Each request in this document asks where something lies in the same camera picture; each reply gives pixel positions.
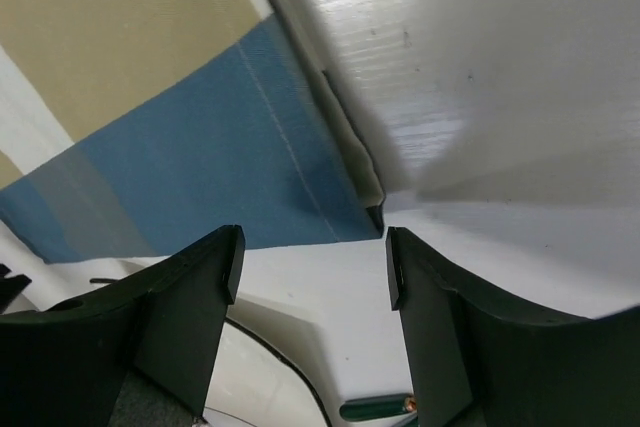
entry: folded cloth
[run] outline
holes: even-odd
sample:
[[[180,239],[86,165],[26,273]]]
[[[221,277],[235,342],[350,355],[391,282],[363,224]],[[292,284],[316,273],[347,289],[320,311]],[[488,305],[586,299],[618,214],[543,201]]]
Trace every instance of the folded cloth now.
[[[0,12],[0,221],[45,263],[379,237],[266,0]]]

